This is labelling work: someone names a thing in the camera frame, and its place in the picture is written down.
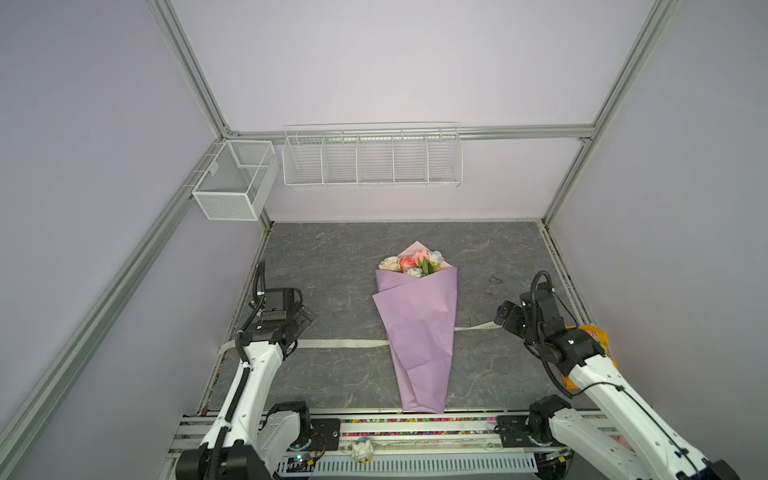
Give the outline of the red pink fake rose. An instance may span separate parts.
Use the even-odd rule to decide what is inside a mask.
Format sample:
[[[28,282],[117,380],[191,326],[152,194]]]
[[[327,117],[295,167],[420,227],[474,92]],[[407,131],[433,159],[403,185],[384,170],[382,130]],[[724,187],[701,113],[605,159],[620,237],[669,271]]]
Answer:
[[[406,272],[410,269],[418,267],[418,261],[412,256],[404,256],[399,258],[400,269]]]

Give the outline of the white fake rose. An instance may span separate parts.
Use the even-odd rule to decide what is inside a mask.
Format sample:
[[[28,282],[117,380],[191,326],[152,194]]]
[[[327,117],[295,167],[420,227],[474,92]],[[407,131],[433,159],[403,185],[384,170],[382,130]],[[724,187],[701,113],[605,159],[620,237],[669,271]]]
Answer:
[[[439,251],[429,251],[428,261],[433,268],[439,269],[442,266],[444,258],[442,256],[442,253]]]
[[[415,277],[415,278],[422,278],[424,276],[423,270],[421,268],[418,268],[418,267],[416,267],[416,268],[409,268],[409,269],[405,270],[405,273],[407,275],[410,275],[410,276]]]

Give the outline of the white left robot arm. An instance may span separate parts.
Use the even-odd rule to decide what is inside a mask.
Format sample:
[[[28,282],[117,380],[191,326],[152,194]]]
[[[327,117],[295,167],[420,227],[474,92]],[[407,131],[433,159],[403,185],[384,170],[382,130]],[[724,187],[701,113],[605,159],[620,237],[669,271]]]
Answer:
[[[265,406],[277,371],[313,320],[301,307],[291,319],[272,319],[235,334],[239,372],[200,445],[181,453],[174,470],[177,479],[276,479],[288,450],[311,443],[304,401]]]

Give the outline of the cream printed ribbon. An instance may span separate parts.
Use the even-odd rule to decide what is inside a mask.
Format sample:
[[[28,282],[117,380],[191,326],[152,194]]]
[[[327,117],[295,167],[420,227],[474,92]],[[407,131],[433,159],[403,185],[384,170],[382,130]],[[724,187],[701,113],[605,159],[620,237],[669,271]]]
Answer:
[[[480,331],[499,329],[500,326],[494,322],[486,322],[472,327],[455,327],[452,333],[445,328],[439,328],[436,333],[425,331],[413,334],[398,334],[393,337],[396,346],[414,348],[414,347],[438,347],[445,350],[451,349],[454,342],[454,334],[464,331]],[[389,340],[371,340],[371,339],[310,339],[306,341],[299,340],[299,349],[366,349],[388,346]]]

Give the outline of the pink purple wrapping paper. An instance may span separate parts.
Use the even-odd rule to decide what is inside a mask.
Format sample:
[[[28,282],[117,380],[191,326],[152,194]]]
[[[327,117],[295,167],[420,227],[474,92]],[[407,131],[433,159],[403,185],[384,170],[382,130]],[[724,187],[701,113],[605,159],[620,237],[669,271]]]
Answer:
[[[458,307],[458,269],[416,241],[376,271],[373,301],[384,325],[402,408],[446,408]]]

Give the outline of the cream fake rose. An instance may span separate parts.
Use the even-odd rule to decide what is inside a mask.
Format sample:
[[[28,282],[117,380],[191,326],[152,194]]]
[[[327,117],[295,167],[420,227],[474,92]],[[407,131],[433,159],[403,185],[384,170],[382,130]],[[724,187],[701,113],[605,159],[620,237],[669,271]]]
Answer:
[[[402,266],[400,263],[400,258],[398,256],[387,257],[379,263],[378,269],[391,272],[401,272]]]

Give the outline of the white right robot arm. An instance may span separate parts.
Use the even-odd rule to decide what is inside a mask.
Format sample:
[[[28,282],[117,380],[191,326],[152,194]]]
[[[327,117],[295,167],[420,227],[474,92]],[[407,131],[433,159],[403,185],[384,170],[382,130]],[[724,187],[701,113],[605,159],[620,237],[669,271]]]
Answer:
[[[550,395],[529,407],[515,426],[497,423],[500,434],[514,431],[538,446],[560,444],[610,479],[735,479],[724,460],[710,460],[668,425],[619,373],[593,336],[569,328],[552,298],[502,303],[495,322],[523,339],[552,380],[568,378],[576,391]],[[618,442],[587,421],[570,403],[587,396],[623,437]]]

